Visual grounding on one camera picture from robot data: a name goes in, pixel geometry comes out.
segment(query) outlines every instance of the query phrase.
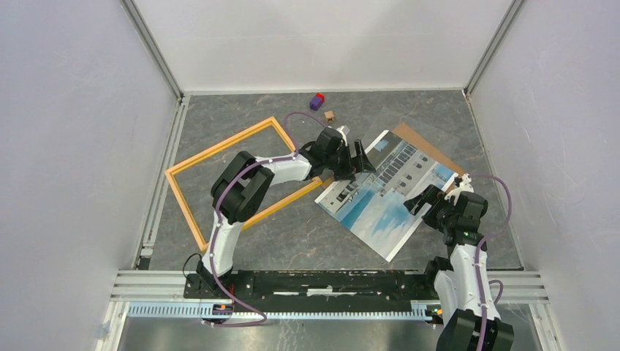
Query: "white wall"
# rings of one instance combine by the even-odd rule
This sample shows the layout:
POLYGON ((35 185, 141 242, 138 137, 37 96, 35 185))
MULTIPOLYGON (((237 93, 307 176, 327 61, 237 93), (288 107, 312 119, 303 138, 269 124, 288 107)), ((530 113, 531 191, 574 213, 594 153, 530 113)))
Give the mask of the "white wall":
POLYGON ((0 9, 0 350, 92 350, 175 99, 119 1, 0 9))
POLYGON ((618 350, 620 2, 528 1, 472 97, 569 350, 618 350))
POLYGON ((462 88, 510 0, 137 0, 184 91, 462 88))

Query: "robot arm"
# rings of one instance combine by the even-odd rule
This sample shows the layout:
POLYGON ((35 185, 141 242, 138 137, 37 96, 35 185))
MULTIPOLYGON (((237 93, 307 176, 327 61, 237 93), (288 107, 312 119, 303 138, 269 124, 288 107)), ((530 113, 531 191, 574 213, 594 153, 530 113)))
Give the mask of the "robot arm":
POLYGON ((417 214, 426 203, 431 204, 423 220, 444 234, 443 241, 450 257, 435 257, 425 270, 427 282, 439 295, 442 316, 447 321, 437 349, 475 350, 481 335, 484 307, 487 323, 483 349, 510 350, 513 327, 501 321, 491 297, 486 273, 486 243, 478 249, 483 239, 478 227, 488 202, 473 192, 470 182, 467 174, 455 179, 456 188, 447 194, 430 185, 422 194, 404 203, 412 214, 417 214))
POLYGON ((303 181, 320 175, 325 168, 332 170, 334 179, 354 179, 359 172, 374 172, 360 140, 354 142, 356 155, 352 156, 346 136, 341 129, 325 128, 316 141, 307 143, 299 152, 273 158, 254 157, 242 151, 229 163, 226 170, 211 188, 213 207, 221 201, 220 211, 213 216, 213 229, 207 253, 198 265, 197 272, 215 289, 213 276, 222 276, 233 268, 233 252, 243 228, 243 223, 256 214, 270 186, 287 181, 303 181), (246 168, 254 166, 245 175, 245 185, 233 184, 227 194, 224 191, 246 168), (211 250, 213 236, 217 233, 215 247, 211 250), (209 262, 213 252, 215 271, 209 262))

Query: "purple block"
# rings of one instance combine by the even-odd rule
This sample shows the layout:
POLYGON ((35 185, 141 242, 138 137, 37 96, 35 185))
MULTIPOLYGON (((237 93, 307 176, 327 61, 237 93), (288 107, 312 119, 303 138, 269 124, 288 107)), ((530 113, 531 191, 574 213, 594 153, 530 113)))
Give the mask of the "purple block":
POLYGON ((313 97, 312 100, 310 100, 310 108, 312 110, 318 110, 321 105, 323 105, 323 100, 321 100, 320 97, 313 97))

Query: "black cable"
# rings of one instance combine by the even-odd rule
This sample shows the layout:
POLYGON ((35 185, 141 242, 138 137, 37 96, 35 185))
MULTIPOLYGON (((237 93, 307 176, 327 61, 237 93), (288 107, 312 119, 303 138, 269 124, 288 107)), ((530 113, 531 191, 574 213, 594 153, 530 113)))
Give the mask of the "black cable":
POLYGON ((185 266, 187 265, 189 260, 194 256, 200 256, 200 259, 203 258, 203 256, 198 252, 194 252, 193 254, 189 255, 189 257, 187 258, 187 260, 185 260, 185 263, 183 264, 183 269, 181 270, 183 272, 183 276, 185 277, 185 280, 187 280, 187 275, 185 274, 185 266))

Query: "gray floor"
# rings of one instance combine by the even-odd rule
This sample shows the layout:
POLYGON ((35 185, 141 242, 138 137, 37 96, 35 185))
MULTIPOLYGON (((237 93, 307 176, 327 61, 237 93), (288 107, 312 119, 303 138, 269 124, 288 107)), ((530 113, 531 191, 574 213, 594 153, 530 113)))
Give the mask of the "gray floor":
MULTIPOLYGON (((311 112, 308 108, 311 98, 312 94, 192 97, 175 163, 270 116, 275 116, 282 123, 283 117, 289 112, 311 112)), ((317 115, 322 116, 328 110, 336 115, 335 126, 346 124, 350 127, 349 138, 372 140, 379 130, 391 129, 396 122, 405 121, 465 171, 489 173, 475 124, 460 91, 329 93, 317 115)), ((300 143, 314 140, 321 130, 309 118, 295 119, 290 127, 300 143)), ((270 130, 178 176, 189 207, 207 239, 213 223, 212 199, 209 195, 211 185, 224 169, 225 162, 244 149, 256 156, 277 156, 288 152, 277 134, 270 130)), ((303 183, 274 186, 264 204, 275 203, 301 186, 303 183)), ((476 192, 489 200, 489 211, 480 228, 482 233, 488 233, 499 226, 504 213, 499 205, 496 187, 490 181, 477 181, 474 187, 476 192)), ((422 226, 392 262, 386 262, 314 203, 314 198, 321 191, 314 190, 244 230, 235 250, 235 269, 422 270, 433 257, 446 255, 442 235, 422 226)), ((509 233, 491 240, 488 247, 489 268, 521 267, 509 233)), ((169 191, 149 269, 180 270, 186 257, 196 251, 197 244, 173 193, 169 191)))
MULTIPOLYGON (((542 350, 527 305, 498 305, 513 326, 512 351, 542 350)), ((435 350, 442 327, 398 320, 272 320, 250 328, 210 328, 198 320, 129 318, 119 350, 435 350)))

